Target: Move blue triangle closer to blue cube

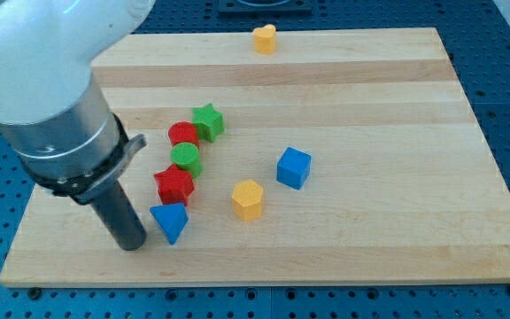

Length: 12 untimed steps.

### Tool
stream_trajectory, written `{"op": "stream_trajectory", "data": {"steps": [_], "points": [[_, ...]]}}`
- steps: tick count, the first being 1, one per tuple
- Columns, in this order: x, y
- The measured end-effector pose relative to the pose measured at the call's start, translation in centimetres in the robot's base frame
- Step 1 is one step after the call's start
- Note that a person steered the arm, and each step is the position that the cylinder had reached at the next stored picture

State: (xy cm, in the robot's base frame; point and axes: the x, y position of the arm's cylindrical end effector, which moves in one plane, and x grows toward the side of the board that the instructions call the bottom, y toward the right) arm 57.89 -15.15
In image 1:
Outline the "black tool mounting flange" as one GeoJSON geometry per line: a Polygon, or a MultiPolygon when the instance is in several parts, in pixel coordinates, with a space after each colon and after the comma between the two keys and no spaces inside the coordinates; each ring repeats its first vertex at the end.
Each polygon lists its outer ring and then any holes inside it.
{"type": "Polygon", "coordinates": [[[73,155],[66,162],[60,162],[59,157],[36,159],[21,157],[25,171],[40,186],[51,191],[54,196],[71,197],[79,205],[87,205],[94,198],[112,187],[126,171],[134,156],[146,146],[143,134],[129,139],[120,119],[114,114],[113,126],[119,133],[118,143],[112,151],[100,159],[91,168],[79,168],[75,161],[90,164],[94,157],[84,155],[82,151],[72,151],[73,155]]]}

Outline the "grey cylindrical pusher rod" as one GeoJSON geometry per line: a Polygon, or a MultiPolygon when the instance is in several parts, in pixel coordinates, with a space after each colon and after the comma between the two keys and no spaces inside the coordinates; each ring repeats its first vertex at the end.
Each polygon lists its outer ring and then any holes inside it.
{"type": "Polygon", "coordinates": [[[146,230],[119,182],[93,198],[90,205],[121,249],[134,251],[145,243],[146,230]]]}

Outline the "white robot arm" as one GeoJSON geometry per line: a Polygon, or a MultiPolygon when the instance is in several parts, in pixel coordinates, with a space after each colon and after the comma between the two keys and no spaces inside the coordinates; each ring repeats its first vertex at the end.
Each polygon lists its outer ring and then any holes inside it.
{"type": "Polygon", "coordinates": [[[146,141],[128,137],[91,64],[152,7],[151,0],[0,1],[0,133],[38,185],[92,206],[126,251],[147,235],[120,176],[146,141]]]}

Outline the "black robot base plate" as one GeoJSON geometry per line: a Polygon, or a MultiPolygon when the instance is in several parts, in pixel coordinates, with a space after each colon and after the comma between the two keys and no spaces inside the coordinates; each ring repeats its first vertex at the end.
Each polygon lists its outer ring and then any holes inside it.
{"type": "Polygon", "coordinates": [[[311,13],[314,0],[216,0],[219,15],[311,13]]]}

